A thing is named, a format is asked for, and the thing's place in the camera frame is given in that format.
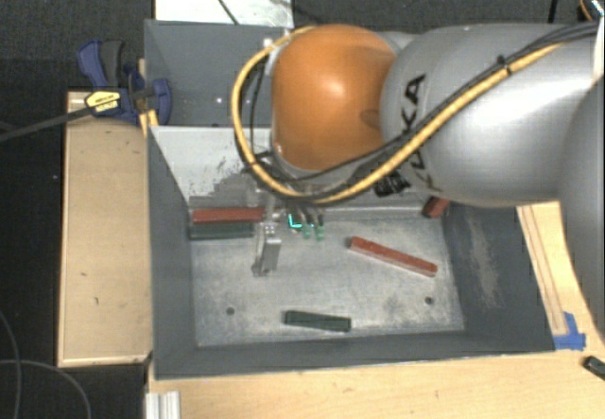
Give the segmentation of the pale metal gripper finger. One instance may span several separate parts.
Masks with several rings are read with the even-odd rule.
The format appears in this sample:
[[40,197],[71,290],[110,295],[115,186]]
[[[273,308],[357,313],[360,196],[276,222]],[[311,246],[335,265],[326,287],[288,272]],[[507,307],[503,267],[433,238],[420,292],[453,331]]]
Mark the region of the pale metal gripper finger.
[[254,277],[261,277],[264,275],[263,271],[263,250],[265,246],[265,232],[262,228],[257,229],[256,233],[256,248],[254,254],[254,260],[251,265],[252,275]]
[[282,246],[278,228],[273,224],[266,224],[263,238],[262,272],[276,271]]

